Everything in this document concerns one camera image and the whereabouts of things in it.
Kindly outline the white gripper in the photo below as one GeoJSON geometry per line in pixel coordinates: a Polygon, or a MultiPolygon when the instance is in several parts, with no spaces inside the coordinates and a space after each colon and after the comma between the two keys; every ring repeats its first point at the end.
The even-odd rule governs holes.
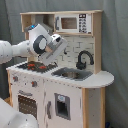
{"type": "Polygon", "coordinates": [[[52,42],[48,44],[51,52],[45,52],[40,56],[44,65],[49,65],[67,47],[67,41],[59,34],[52,35],[52,42]]]}

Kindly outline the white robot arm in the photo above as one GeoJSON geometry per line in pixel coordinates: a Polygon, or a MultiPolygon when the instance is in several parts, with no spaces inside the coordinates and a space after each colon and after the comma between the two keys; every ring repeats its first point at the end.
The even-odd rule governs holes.
{"type": "MultiPolygon", "coordinates": [[[[29,39],[17,45],[0,40],[0,64],[13,57],[37,57],[45,66],[49,65],[67,46],[67,41],[59,34],[50,35],[40,24],[25,28],[29,39]]],[[[0,98],[0,128],[39,128],[36,118],[13,109],[0,98]]]]}

